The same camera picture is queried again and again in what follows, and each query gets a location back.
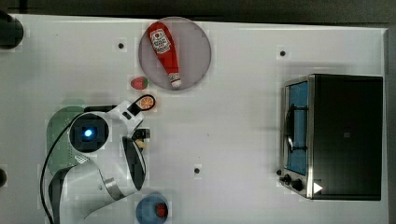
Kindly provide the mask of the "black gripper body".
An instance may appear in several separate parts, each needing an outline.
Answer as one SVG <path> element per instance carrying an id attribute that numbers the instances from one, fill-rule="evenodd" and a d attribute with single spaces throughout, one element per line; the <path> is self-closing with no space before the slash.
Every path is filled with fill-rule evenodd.
<path id="1" fill-rule="evenodd" d="M 132 138 L 134 140 L 150 139 L 150 129 L 149 128 L 136 129 L 132 135 Z"/>

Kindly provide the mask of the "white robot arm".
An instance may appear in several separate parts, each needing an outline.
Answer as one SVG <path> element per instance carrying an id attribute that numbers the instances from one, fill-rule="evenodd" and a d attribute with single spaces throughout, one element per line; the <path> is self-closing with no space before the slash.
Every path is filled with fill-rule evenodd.
<path id="1" fill-rule="evenodd" d="M 83 163 L 59 170 L 49 184 L 54 224 L 81 224 L 91 213 L 141 190 L 146 163 L 133 135 L 145 118 L 136 102 L 86 111 L 66 129 Z"/>

